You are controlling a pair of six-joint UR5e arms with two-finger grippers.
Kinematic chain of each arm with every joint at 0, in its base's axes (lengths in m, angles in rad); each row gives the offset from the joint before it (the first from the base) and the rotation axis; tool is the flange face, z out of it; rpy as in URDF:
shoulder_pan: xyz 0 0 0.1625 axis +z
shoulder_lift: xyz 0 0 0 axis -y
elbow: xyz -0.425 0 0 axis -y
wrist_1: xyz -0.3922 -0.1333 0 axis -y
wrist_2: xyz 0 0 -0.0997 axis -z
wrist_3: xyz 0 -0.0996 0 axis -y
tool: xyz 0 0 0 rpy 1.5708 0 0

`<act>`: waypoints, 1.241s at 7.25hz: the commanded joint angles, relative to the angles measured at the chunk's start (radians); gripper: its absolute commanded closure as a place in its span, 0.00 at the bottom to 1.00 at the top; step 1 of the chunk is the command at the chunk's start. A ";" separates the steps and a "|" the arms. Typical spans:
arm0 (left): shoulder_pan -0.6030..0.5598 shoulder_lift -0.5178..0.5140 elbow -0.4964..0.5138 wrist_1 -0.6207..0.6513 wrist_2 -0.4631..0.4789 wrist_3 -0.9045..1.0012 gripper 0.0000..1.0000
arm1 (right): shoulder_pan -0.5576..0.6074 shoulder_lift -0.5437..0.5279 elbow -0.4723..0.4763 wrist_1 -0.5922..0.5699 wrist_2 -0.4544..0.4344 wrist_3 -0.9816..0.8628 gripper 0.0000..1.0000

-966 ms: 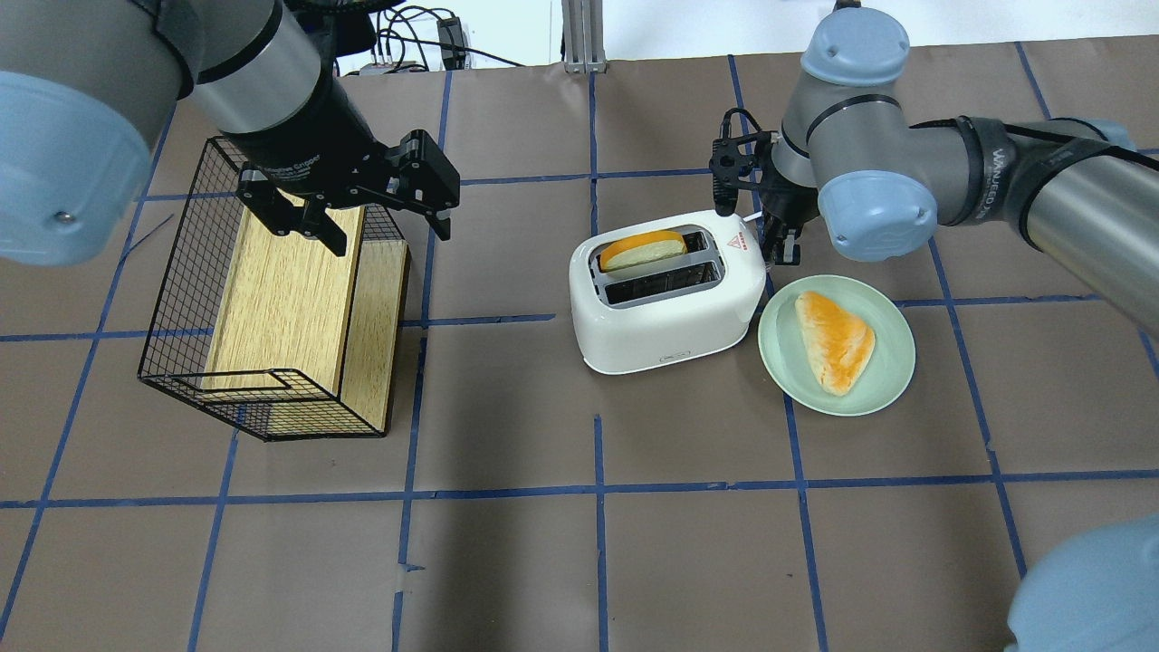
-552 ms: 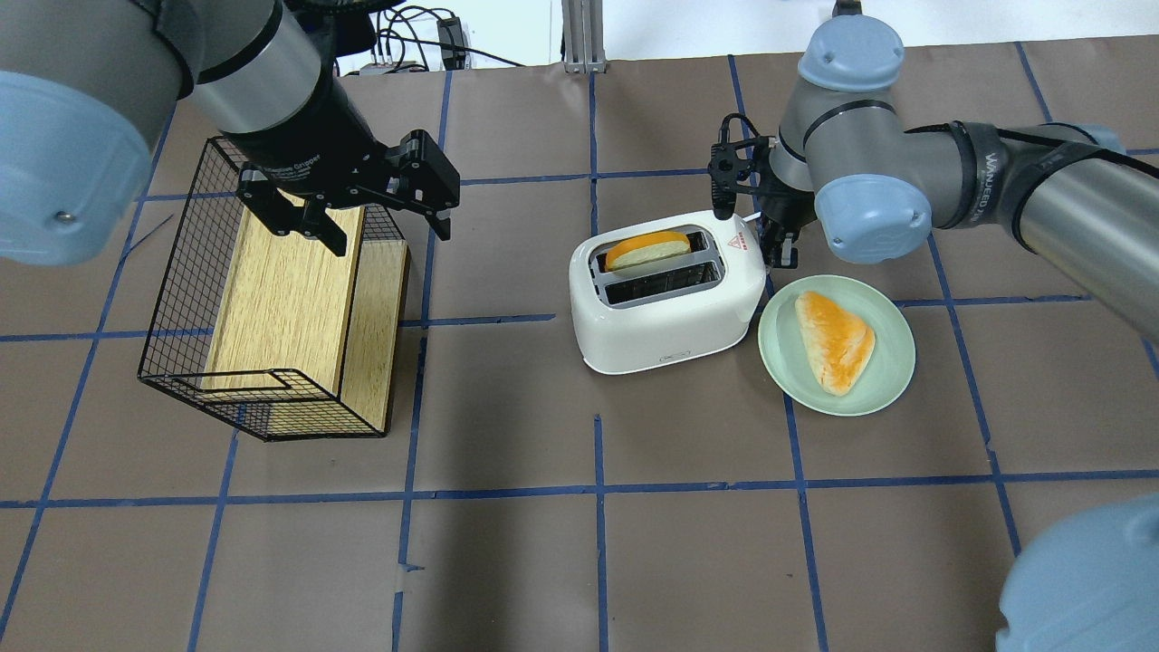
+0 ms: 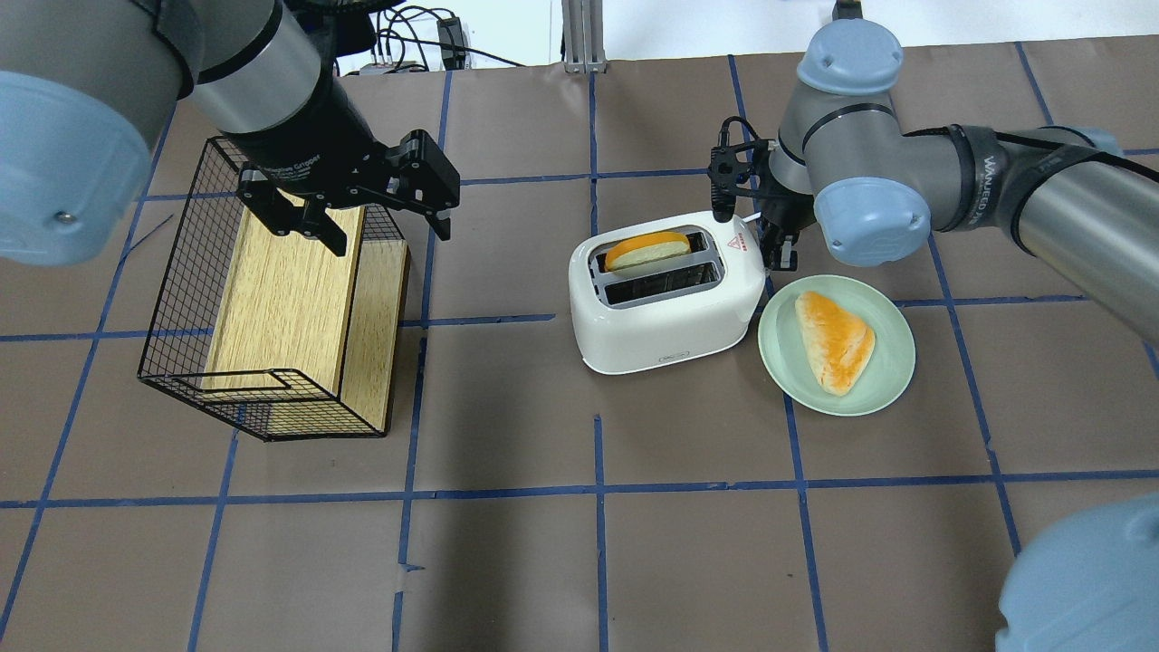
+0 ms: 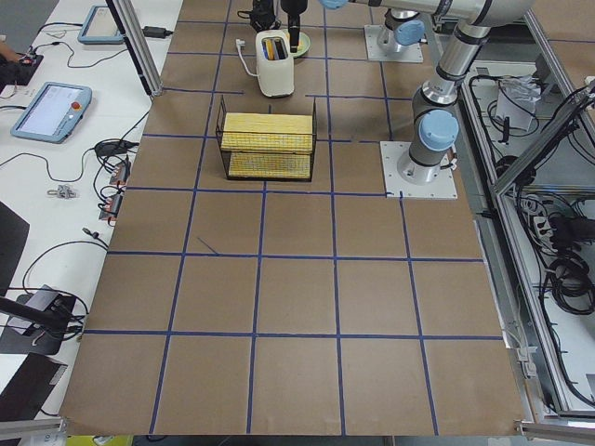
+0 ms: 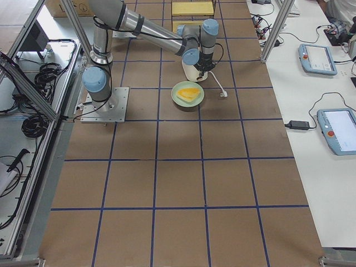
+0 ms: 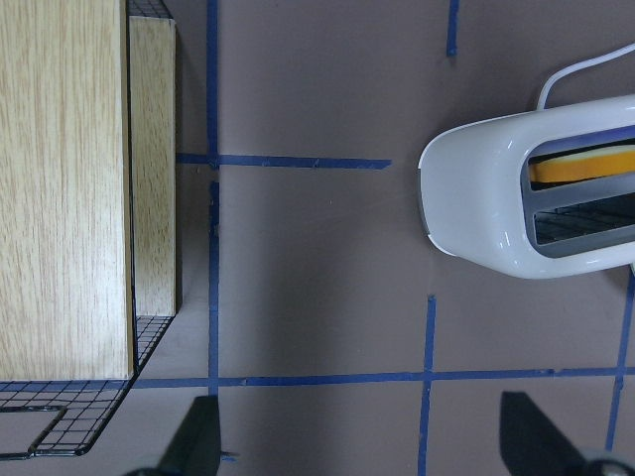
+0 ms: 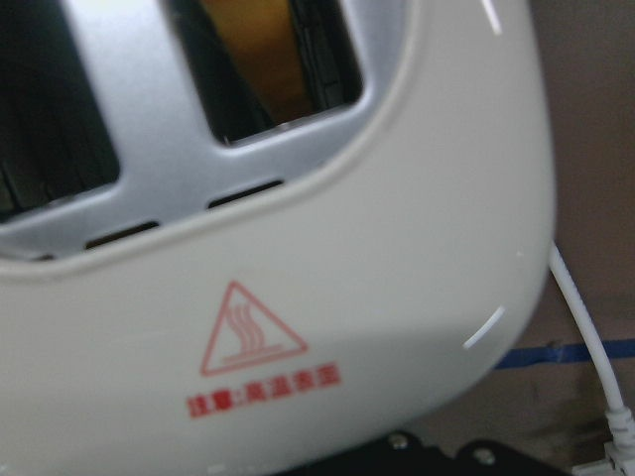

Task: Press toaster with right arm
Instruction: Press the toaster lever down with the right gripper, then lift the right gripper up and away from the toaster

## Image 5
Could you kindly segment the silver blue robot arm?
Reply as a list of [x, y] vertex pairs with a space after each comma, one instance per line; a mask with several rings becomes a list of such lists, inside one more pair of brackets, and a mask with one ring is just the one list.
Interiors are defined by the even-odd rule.
[[201, 25], [179, 26], [173, 33], [127, 8], [123, 1], [89, 1], [100, 25], [111, 31], [124, 31], [180, 56], [188, 80], [201, 81], [205, 73], [216, 64], [213, 62], [219, 24], [209, 18]]

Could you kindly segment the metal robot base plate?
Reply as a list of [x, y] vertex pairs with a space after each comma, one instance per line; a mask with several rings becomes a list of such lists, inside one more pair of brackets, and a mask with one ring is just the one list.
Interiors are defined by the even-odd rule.
[[112, 96], [101, 108], [101, 103], [93, 102], [90, 94], [87, 94], [87, 102], [83, 108], [84, 115], [80, 117], [83, 123], [112, 123], [124, 122], [126, 116], [129, 87], [115, 87]]

